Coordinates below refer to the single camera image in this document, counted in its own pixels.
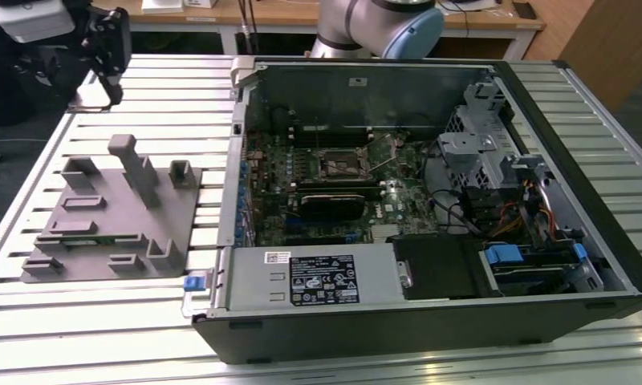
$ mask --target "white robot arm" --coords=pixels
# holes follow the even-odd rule
[[[434,0],[322,0],[319,33],[311,56],[422,59],[445,27]]]

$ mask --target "white box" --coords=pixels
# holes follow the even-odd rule
[[[144,14],[177,14],[183,12],[183,0],[143,0]]]
[[[184,0],[185,6],[195,6],[197,8],[212,8],[219,0]]]

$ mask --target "sticker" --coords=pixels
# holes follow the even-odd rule
[[[295,306],[359,303],[354,255],[291,257],[290,303]]]
[[[264,253],[264,263],[288,263],[290,251],[267,251]]]
[[[350,78],[350,87],[366,87],[367,85],[367,78]]]
[[[185,21],[187,22],[216,22],[216,18],[185,18]]]

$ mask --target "barcode sticker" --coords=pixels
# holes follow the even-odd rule
[[[264,253],[264,263],[288,263],[290,251],[267,251]]]

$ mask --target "white label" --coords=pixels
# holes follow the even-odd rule
[[[366,87],[367,84],[367,78],[350,78],[350,87]]]
[[[216,18],[185,18],[188,22],[216,22]]]
[[[264,253],[264,263],[288,263],[290,251],[267,251]]]

